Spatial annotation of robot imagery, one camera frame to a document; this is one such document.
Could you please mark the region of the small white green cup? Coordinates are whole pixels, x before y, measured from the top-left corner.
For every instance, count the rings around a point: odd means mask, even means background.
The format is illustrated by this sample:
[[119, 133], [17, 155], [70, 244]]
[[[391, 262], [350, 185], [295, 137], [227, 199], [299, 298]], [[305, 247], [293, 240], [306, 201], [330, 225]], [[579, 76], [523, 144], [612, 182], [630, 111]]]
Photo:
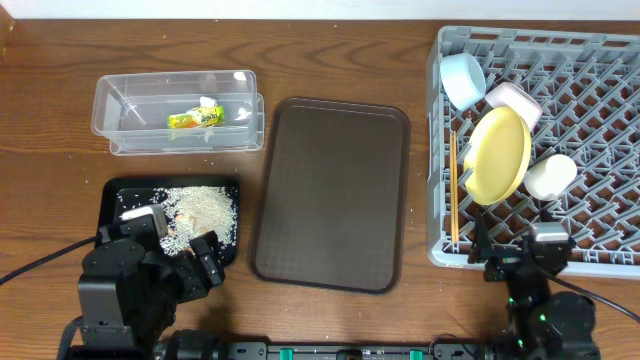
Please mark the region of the small white green cup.
[[526, 191], [535, 199], [558, 198], [577, 176], [577, 165], [566, 155], [554, 154], [533, 166], [524, 179]]

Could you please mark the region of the yellow round plate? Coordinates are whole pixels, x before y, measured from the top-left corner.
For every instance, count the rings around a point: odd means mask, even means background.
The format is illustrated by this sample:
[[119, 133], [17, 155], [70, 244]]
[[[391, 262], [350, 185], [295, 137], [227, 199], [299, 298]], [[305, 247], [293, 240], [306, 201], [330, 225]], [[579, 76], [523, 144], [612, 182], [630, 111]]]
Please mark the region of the yellow round plate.
[[528, 125], [509, 107], [489, 111], [476, 125], [463, 161], [471, 170], [467, 193], [480, 205], [500, 203], [515, 192], [529, 166], [532, 139]]

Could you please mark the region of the green yellow snack wrapper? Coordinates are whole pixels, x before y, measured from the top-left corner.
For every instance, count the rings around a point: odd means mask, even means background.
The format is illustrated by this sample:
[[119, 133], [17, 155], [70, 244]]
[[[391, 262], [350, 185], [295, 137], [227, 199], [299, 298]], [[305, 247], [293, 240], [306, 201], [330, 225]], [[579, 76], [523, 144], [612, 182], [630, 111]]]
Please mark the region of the green yellow snack wrapper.
[[204, 128], [224, 122], [223, 106], [200, 106], [186, 113], [169, 115], [167, 125], [170, 129]]

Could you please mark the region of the white napkin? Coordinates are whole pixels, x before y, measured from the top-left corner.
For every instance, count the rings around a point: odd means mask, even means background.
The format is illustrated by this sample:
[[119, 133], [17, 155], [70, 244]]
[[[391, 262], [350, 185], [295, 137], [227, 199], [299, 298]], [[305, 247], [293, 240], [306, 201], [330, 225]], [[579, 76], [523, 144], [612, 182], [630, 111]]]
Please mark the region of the white napkin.
[[200, 105], [202, 107], [216, 107], [218, 102], [214, 98], [202, 96], [200, 98]]

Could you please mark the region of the white rice bowl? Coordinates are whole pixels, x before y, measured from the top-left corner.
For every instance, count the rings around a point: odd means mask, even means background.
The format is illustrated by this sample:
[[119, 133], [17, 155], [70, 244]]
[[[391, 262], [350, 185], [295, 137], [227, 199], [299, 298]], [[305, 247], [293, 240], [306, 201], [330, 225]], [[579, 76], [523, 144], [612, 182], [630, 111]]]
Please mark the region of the white rice bowl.
[[528, 93], [514, 85], [503, 82], [485, 95], [492, 108], [509, 107], [514, 110], [533, 131], [542, 115], [541, 105]]

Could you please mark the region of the light blue bowl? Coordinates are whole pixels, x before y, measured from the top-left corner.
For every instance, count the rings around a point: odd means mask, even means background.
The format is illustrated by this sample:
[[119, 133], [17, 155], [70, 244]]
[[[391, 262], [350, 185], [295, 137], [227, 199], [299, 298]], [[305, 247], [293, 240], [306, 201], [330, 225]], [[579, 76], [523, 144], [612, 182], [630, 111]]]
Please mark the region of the light blue bowl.
[[440, 77], [450, 103], [457, 110], [467, 110], [486, 94], [484, 72], [476, 58], [469, 53], [443, 57]]

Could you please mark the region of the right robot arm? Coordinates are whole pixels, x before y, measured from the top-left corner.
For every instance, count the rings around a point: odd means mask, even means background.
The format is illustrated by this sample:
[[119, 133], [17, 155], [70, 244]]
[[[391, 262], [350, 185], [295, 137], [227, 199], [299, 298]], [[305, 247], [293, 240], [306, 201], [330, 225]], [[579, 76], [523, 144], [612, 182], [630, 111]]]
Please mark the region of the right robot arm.
[[492, 242], [483, 216], [475, 217], [468, 262], [484, 265], [484, 280], [504, 282], [509, 295], [506, 333], [478, 347], [476, 359], [599, 359], [592, 332], [595, 304], [576, 291], [551, 291], [549, 281], [568, 266], [575, 241], [544, 216], [514, 247]]

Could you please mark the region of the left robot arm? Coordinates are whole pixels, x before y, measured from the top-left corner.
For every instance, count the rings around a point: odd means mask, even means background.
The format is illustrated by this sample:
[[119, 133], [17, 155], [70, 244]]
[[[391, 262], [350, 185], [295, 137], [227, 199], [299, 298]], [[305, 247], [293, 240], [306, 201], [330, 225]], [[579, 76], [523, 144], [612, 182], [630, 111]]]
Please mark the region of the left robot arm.
[[224, 282], [217, 245], [211, 231], [191, 240], [189, 251], [169, 256], [151, 231], [97, 246], [82, 262], [82, 315], [63, 330], [57, 357], [152, 359], [177, 306]]

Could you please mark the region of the black food waste tray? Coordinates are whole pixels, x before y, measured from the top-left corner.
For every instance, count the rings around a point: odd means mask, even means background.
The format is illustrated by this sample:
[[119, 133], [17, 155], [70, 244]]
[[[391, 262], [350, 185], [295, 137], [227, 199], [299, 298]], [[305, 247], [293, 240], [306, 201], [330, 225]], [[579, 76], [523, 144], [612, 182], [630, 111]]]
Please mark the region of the black food waste tray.
[[[237, 240], [239, 184], [234, 177], [224, 175], [156, 176], [112, 179], [108, 181], [103, 188], [98, 224], [100, 226], [110, 224], [118, 220], [119, 217], [128, 210], [148, 205], [158, 205], [151, 202], [155, 188], [197, 186], [224, 187], [232, 195], [232, 199], [237, 205]], [[231, 250], [221, 250], [218, 243], [218, 256], [223, 265], [229, 266], [234, 262], [237, 254], [237, 245]]]

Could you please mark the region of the grey dishwasher rack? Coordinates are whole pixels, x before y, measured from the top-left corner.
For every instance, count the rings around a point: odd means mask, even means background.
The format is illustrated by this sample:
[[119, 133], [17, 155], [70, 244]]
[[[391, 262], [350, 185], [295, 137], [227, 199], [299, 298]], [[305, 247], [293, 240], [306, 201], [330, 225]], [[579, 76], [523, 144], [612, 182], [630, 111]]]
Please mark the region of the grey dishwasher rack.
[[[532, 133], [531, 160], [563, 154], [577, 174], [556, 199], [537, 200], [524, 189], [482, 206], [465, 189], [459, 200], [459, 239], [450, 235], [451, 162], [462, 162], [470, 137], [489, 111], [485, 102], [457, 109], [445, 93], [439, 65], [467, 53], [489, 87], [509, 82], [542, 108]], [[637, 279], [639, 276], [639, 40], [611, 35], [471, 26], [445, 26], [427, 60], [430, 164], [427, 179], [429, 260], [464, 268], [482, 215], [494, 244], [516, 244], [541, 211], [575, 240], [567, 273]]]

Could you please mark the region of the clear plastic waste bin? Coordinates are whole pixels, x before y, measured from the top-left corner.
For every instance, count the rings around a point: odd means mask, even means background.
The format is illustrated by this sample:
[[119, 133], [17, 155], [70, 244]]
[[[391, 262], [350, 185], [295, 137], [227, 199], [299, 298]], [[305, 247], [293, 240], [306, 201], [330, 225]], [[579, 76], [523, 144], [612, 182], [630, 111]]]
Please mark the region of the clear plastic waste bin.
[[[223, 123], [168, 127], [169, 115], [200, 107], [202, 96], [224, 107]], [[96, 86], [91, 122], [119, 156], [257, 151], [264, 127], [264, 99], [250, 70], [106, 75]]]

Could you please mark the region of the spilled rice pile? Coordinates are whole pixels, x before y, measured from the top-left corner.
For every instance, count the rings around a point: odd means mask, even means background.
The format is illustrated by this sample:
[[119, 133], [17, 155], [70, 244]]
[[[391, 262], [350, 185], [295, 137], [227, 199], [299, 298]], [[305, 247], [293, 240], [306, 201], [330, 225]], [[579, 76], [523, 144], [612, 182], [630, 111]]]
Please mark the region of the spilled rice pile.
[[168, 235], [160, 240], [166, 254], [187, 250], [190, 240], [211, 231], [221, 250], [237, 245], [237, 205], [226, 188], [155, 188], [151, 202], [167, 217]]

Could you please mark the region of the brown plastic serving tray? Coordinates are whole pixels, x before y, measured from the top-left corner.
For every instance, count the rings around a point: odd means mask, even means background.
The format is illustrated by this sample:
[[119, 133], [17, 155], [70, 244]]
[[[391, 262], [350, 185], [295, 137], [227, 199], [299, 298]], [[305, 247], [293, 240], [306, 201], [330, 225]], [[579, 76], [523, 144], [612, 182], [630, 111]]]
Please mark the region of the brown plastic serving tray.
[[392, 106], [278, 104], [249, 251], [268, 282], [380, 295], [398, 282], [410, 121]]

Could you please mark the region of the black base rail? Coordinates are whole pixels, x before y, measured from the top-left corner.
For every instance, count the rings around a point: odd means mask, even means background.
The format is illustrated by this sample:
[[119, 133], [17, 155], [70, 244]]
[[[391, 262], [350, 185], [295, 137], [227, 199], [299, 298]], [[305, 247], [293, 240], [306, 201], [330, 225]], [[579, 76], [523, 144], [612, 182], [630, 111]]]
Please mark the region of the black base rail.
[[428, 344], [267, 344], [217, 342], [210, 350], [170, 341], [156, 345], [152, 358], [203, 360], [489, 360], [497, 359], [485, 344], [463, 343], [452, 337]]

